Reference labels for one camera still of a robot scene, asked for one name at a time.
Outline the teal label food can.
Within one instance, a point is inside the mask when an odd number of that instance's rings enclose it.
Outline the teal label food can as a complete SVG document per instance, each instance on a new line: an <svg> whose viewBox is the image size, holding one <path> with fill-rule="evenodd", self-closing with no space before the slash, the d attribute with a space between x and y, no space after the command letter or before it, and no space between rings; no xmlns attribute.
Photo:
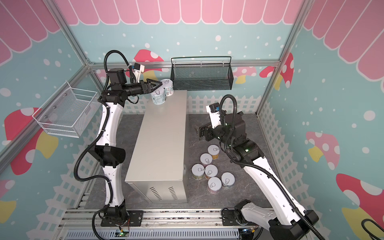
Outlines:
<svg viewBox="0 0 384 240"><path fill-rule="evenodd" d="M151 97L155 105L162 105L166 101L165 89L163 87L157 88L151 93Z"/></svg>

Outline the yellow label food can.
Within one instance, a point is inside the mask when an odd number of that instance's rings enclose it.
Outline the yellow label food can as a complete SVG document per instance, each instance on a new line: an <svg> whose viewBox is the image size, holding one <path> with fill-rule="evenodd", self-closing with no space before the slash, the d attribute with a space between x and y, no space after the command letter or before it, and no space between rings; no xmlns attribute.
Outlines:
<svg viewBox="0 0 384 240"><path fill-rule="evenodd" d="M220 147L217 145L210 145L208 147L208 153L212 156L213 160L216 160L219 158Z"/></svg>

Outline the teal brown label can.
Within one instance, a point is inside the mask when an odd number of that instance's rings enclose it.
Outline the teal brown label can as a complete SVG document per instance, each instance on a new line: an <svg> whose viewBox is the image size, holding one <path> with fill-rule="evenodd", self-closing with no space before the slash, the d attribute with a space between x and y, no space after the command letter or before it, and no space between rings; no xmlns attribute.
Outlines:
<svg viewBox="0 0 384 240"><path fill-rule="evenodd" d="M173 81L170 79L163 79L161 80L162 82L162 87L164 88L165 91L165 96L170 97L174 94L174 85Z"/></svg>

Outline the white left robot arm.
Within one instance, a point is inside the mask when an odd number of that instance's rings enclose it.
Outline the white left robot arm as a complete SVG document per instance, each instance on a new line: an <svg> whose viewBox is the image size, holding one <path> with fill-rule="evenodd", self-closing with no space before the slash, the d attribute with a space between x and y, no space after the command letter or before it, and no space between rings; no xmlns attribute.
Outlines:
<svg viewBox="0 0 384 240"><path fill-rule="evenodd" d="M162 82L148 79L140 80L140 64L127 64L127 69L107 67L108 57L112 54L123 54L117 50L106 53L104 69L107 80L98 102L103 106L103 113L99 133L96 139L80 154L74 166L74 177L79 182L86 182L96 178L106 181L106 203L99 211L102 219L117 226L124 225L129 220L125 198L122 192L121 172L122 163L126 158L126 151L117 147L117 130L119 119L126 101L130 97L150 94L162 89ZM91 154L103 168L102 175L80 177L79 168L85 155Z"/></svg>

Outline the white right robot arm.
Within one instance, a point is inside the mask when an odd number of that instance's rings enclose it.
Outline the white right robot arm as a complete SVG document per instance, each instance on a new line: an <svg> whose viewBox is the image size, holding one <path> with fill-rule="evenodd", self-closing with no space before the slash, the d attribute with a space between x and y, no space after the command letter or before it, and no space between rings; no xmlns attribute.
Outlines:
<svg viewBox="0 0 384 240"><path fill-rule="evenodd" d="M217 139L220 150L251 176L272 206L266 210L249 200L241 201L234 208L239 224L256 224L275 240L300 240L308 233L323 240L315 228L319 221L316 212L299 204L274 173L261 148L247 138L236 98L225 95L219 103L207 106L207 112L211 121L197 129L199 137L208 142Z"/></svg>

